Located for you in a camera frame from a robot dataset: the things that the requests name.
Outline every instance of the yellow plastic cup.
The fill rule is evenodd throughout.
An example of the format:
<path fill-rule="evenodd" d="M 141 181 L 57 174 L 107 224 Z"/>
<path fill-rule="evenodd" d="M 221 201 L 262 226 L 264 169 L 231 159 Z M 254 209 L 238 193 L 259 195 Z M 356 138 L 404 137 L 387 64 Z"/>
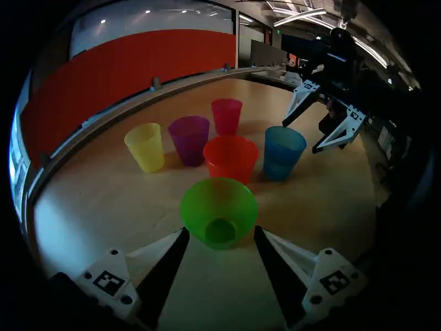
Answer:
<path fill-rule="evenodd" d="M 142 171 L 151 173 L 163 167 L 161 127 L 158 124 L 146 123 L 134 127 L 124 137 L 124 143 Z"/>

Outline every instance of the blue plastic cup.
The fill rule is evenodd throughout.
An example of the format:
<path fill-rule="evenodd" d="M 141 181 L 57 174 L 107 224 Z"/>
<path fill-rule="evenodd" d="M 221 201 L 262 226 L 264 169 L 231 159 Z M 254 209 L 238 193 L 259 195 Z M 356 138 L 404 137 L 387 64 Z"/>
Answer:
<path fill-rule="evenodd" d="M 306 148 L 305 138 L 288 127 L 272 126 L 265 131 L 263 172 L 272 180 L 286 179 Z"/>

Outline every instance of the pink plastic cup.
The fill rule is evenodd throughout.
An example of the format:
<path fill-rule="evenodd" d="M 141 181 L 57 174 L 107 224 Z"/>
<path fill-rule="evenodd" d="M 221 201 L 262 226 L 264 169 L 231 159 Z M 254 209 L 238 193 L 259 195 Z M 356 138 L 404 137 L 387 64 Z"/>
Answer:
<path fill-rule="evenodd" d="M 176 151 L 185 166 L 197 167 L 204 162 L 203 148 L 208 141 L 210 122 L 200 116 L 187 116 L 169 126 Z"/>
<path fill-rule="evenodd" d="M 235 135 L 238 132 L 241 108 L 242 102 L 234 99 L 219 99 L 211 103 L 218 135 Z"/>

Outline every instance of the purple plastic cup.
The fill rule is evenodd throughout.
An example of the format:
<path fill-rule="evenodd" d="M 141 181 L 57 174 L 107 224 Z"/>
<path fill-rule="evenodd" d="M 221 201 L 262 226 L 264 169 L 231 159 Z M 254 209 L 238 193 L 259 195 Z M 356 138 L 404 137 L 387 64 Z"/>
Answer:
<path fill-rule="evenodd" d="M 205 158 L 203 148 L 208 141 L 210 122 L 200 116 L 187 116 L 174 121 L 169 132 L 176 151 L 185 166 L 200 166 Z"/>

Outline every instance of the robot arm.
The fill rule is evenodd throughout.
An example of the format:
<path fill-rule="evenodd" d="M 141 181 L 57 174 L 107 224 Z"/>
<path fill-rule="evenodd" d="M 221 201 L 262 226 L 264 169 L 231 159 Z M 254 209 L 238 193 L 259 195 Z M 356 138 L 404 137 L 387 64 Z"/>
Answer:
<path fill-rule="evenodd" d="M 284 127 L 290 125 L 314 102 L 327 103 L 330 99 L 344 108 L 344 116 L 330 120 L 327 115 L 319 124 L 325 134 L 313 147 L 313 153 L 339 146 L 343 148 L 358 135 L 362 124 L 371 115 L 392 120 L 396 124 L 408 120 L 399 111 L 409 109 L 409 104 L 418 104 L 418 91 L 401 93 L 392 90 L 376 72 L 358 70 L 360 61 L 355 55 L 355 44 L 345 30 L 336 28 L 331 32 L 329 46 L 311 45 L 310 59 L 305 68 L 299 68 L 303 84 L 294 90 L 293 99 L 282 121 Z M 322 72 L 313 72 L 323 64 Z"/>

